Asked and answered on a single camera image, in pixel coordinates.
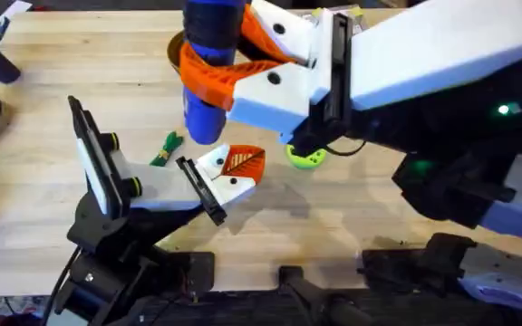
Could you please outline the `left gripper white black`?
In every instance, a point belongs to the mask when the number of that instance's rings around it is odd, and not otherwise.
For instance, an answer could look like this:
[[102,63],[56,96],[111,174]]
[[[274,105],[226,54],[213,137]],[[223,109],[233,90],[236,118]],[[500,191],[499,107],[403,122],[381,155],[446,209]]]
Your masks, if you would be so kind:
[[100,167],[91,154],[82,159],[87,192],[67,237],[88,253],[151,246],[201,213],[223,224],[227,208],[255,190],[266,151],[223,144],[198,162],[178,158],[174,167],[130,163],[120,152],[109,161],[115,170]]

